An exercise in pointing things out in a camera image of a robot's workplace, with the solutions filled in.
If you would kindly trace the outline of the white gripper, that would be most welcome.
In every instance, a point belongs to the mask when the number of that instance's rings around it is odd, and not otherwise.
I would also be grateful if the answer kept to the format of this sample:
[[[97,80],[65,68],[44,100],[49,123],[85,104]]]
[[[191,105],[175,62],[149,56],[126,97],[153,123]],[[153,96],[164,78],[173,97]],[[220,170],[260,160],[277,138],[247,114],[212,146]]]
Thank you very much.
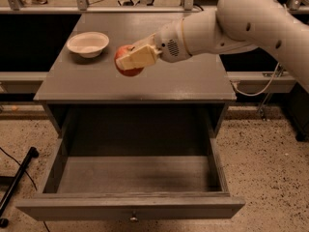
[[[182,19],[164,25],[155,34],[133,43],[128,49],[131,51],[129,56],[137,68],[154,65],[159,55],[161,60],[168,63],[180,62],[191,57],[183,39]]]

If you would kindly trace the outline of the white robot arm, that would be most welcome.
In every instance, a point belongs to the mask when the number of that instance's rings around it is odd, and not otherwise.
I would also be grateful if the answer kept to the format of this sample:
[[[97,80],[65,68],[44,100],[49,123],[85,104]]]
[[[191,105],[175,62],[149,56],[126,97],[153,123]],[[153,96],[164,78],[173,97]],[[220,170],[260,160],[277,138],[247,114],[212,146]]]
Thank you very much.
[[[235,54],[259,47],[309,91],[309,26],[277,0],[218,0],[206,9],[163,25],[115,54],[121,71],[143,69],[159,59],[176,63],[194,55]]]

